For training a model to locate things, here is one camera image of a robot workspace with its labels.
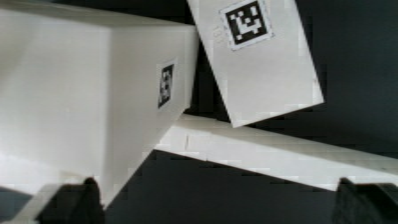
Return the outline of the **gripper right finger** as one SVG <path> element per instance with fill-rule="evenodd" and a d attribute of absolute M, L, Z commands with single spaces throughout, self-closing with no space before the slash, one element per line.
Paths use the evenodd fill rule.
<path fill-rule="evenodd" d="M 340 179 L 333 224 L 398 224 L 398 186 Z"/>

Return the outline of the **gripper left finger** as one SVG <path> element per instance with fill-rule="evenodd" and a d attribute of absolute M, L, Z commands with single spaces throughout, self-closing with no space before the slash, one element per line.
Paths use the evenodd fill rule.
<path fill-rule="evenodd" d="M 95 178 L 89 177 L 79 184 L 48 184 L 8 224 L 105 224 Z"/>

